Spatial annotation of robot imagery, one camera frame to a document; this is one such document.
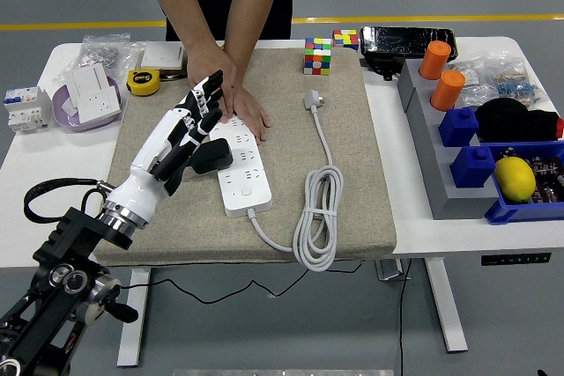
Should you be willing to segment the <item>person's left hand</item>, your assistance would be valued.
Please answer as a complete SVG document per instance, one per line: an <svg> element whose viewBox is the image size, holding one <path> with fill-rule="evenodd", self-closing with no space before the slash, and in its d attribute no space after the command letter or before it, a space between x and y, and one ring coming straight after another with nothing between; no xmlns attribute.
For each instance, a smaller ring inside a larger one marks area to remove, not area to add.
<svg viewBox="0 0 564 376"><path fill-rule="evenodd" d="M241 84L234 84L230 98L225 103L227 114L236 114L242 119L257 144L267 140L267 129L271 127L271 120L261 104Z"/></svg>

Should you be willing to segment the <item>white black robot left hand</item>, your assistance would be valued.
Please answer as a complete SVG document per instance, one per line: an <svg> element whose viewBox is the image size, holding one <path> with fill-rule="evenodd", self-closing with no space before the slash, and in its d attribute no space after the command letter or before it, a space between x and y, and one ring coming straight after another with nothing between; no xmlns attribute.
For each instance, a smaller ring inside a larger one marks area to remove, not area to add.
<svg viewBox="0 0 564 376"><path fill-rule="evenodd" d="M152 222L157 204L174 193L192 154L219 122L223 71L205 77L167 110L130 166L127 180L107 197L101 220L142 228Z"/></svg>

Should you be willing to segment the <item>person's right hand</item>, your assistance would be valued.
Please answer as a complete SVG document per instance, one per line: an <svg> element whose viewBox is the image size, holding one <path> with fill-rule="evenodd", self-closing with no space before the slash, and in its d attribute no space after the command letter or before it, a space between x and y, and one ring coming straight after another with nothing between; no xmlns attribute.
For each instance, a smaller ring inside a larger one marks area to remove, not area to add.
<svg viewBox="0 0 564 376"><path fill-rule="evenodd" d="M193 86L218 70L223 72L223 83L221 84L223 99L219 102L219 106L225 113L225 119L230 119L234 113L236 83L236 68L233 61L215 41L197 41L186 45L185 48L188 55L188 79Z"/></svg>

